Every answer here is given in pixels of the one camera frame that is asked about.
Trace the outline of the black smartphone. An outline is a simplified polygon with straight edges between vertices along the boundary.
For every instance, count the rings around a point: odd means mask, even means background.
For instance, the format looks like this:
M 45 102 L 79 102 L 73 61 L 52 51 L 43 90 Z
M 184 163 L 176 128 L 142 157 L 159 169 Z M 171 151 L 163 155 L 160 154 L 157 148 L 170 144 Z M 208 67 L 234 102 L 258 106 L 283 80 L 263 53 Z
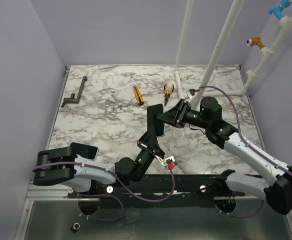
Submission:
M 153 127 L 156 137 L 163 137 L 165 134 L 164 122 L 157 119 L 163 113 L 163 109 L 161 103 L 147 107 L 147 129 Z

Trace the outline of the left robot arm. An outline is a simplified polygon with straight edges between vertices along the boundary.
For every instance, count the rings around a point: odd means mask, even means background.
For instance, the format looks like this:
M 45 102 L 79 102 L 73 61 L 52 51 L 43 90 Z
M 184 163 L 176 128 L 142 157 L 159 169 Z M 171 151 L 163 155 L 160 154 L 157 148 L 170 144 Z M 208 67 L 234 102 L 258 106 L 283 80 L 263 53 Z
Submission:
M 140 153 L 136 159 L 124 157 L 112 163 L 93 163 L 81 156 L 74 146 L 40 151 L 37 154 L 36 166 L 33 168 L 33 184 L 36 186 L 54 186 L 62 184 L 73 188 L 90 198 L 96 194 L 94 182 L 113 185 L 131 181 L 139 182 L 144 177 L 152 161 L 164 157 L 160 148 L 155 128 L 149 127 L 137 141 Z

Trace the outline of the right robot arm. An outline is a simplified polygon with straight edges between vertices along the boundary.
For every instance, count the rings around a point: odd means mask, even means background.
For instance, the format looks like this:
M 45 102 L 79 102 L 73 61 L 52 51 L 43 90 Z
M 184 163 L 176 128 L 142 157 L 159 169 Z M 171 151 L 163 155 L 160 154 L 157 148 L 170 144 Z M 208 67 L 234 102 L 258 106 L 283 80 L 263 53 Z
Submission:
M 214 97 L 205 97 L 199 111 L 181 99 L 167 112 L 157 117 L 176 128 L 186 124 L 205 130 L 205 136 L 214 145 L 240 158 L 253 168 L 261 178 L 243 175 L 229 170 L 216 182 L 216 191 L 227 196 L 232 191 L 258 197 L 277 213 L 287 215 L 292 210 L 292 165 L 282 162 L 245 138 L 239 127 L 222 118 L 222 107 Z

